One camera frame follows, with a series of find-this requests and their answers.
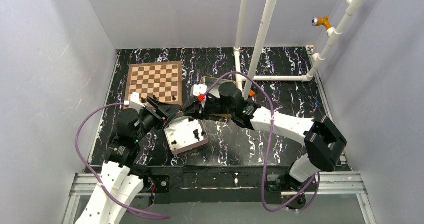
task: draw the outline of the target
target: chessboard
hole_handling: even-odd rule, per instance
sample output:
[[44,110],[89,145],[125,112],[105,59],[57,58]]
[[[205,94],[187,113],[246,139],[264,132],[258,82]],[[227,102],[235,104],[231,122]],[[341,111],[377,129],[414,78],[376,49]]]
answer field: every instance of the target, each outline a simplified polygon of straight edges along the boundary
[[140,93],[140,102],[147,97],[162,103],[183,105],[183,67],[181,61],[143,63],[129,65],[125,100],[133,92]]

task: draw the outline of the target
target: gray floor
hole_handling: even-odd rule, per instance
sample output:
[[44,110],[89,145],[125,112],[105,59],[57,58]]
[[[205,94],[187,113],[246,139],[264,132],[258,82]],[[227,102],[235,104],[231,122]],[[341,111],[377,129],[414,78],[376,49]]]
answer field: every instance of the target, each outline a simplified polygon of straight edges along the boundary
[[[81,198],[84,208],[89,196]],[[136,198],[131,206],[147,207],[148,198]],[[280,210],[268,212],[262,203],[174,203],[154,205],[149,211],[170,215],[170,220],[146,220],[126,213],[121,224],[365,224],[357,196],[318,195],[306,210],[296,214]]]

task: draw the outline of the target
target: back wall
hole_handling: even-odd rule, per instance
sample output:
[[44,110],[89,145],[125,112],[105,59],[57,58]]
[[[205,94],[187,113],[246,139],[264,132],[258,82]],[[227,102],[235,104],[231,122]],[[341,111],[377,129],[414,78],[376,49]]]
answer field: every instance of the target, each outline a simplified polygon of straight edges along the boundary
[[[89,0],[116,49],[233,47],[241,0]],[[278,0],[265,45],[314,44],[337,0]],[[255,46],[266,0],[248,0],[242,47]]]

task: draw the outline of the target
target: wall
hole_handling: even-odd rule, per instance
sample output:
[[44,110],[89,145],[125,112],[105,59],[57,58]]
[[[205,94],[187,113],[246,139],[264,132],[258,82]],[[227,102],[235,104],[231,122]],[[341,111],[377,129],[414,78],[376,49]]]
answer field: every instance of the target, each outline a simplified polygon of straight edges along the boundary
[[[320,74],[377,223],[423,223],[423,0],[366,0]],[[330,19],[337,24],[344,0]],[[327,38],[322,34],[316,50]]]
[[61,223],[116,51],[88,0],[0,0],[0,40],[0,220]]
[[[278,0],[266,46],[306,46],[337,0]],[[90,0],[116,49],[233,47],[241,0]],[[266,0],[248,0],[241,45],[255,46]]]

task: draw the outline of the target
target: cable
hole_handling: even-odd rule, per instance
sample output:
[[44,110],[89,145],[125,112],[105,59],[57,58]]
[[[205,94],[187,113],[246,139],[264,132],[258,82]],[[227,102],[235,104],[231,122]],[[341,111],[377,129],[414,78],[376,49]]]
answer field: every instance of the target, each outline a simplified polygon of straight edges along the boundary
[[[274,105],[273,105],[273,102],[271,101],[271,98],[267,95],[267,93],[255,81],[253,81],[252,78],[250,78],[246,74],[238,72],[238,71],[230,71],[230,72],[227,72],[224,75],[222,75],[220,78],[218,78],[215,81],[214,84],[212,84],[212,86],[203,95],[206,97],[206,95],[212,90],[212,88],[214,88],[223,78],[225,78],[226,76],[229,76],[229,75],[233,75],[233,74],[237,74],[237,75],[241,75],[241,76],[245,77],[246,79],[251,81],[252,84],[254,84],[257,87],[257,89],[260,90],[263,93],[263,95],[265,95],[265,98],[270,105],[272,116],[274,116]],[[261,183],[261,190],[260,190],[260,198],[262,200],[262,205],[265,208],[265,210],[267,210],[268,212],[276,212],[276,211],[279,211],[279,210],[285,208],[287,205],[289,205],[291,202],[293,202],[298,196],[300,196],[300,194],[303,193],[306,190],[306,188],[308,188],[309,185],[312,183],[312,181],[315,179],[315,174],[314,174],[309,179],[309,181],[306,183],[306,185],[296,195],[294,195],[289,201],[287,201],[283,205],[281,205],[277,208],[274,208],[274,209],[271,209],[267,206],[267,203],[265,202],[265,181],[266,181],[266,176],[267,176],[267,164],[268,164],[268,157],[270,155],[271,139],[273,138],[273,132],[274,132],[274,118],[271,118],[271,125],[270,125],[270,128],[269,128],[268,147],[266,148],[266,155],[265,155],[265,160],[264,160],[264,165],[263,165],[262,183]],[[312,197],[311,201],[307,205],[305,205],[305,207],[303,207],[302,209],[300,209],[298,211],[304,210],[305,208],[309,207],[309,205],[311,205],[312,201],[315,199],[315,197],[318,193],[319,183],[320,183],[320,174],[318,173],[318,184],[317,184],[317,188],[315,190],[314,196]]]
[[[83,155],[81,154],[80,148],[78,146],[78,138],[80,137],[80,133],[81,130],[83,129],[84,125],[86,124],[86,122],[92,117],[94,116],[94,114],[98,113],[99,111],[106,109],[106,108],[110,108],[110,107],[115,107],[115,106],[121,106],[123,105],[123,103],[115,103],[115,104],[109,104],[106,106],[103,106],[97,110],[95,110],[94,112],[92,112],[89,116],[87,116],[87,118],[85,118],[85,120],[81,123],[81,125],[78,128],[78,131],[76,132],[76,137],[75,137],[75,149],[76,149],[76,153],[78,154],[79,159],[81,159],[82,163],[84,163],[84,165],[87,167],[87,169],[90,170],[91,173],[93,173],[94,177],[97,179],[97,181],[101,184],[103,184],[102,179],[100,178],[100,176],[96,173],[96,171],[90,166],[90,164],[85,160],[85,158],[83,157]],[[140,218],[144,218],[144,219],[150,219],[150,220],[167,220],[170,219],[171,217],[168,215],[164,215],[164,214],[158,214],[158,213],[153,213],[153,212],[148,212],[145,210],[141,210],[141,209],[137,209],[128,205],[123,204],[122,202],[118,201],[107,189],[105,186],[101,186],[101,188],[103,189],[104,193],[116,204],[118,204],[119,206],[125,208],[128,210],[129,213],[140,217]]]

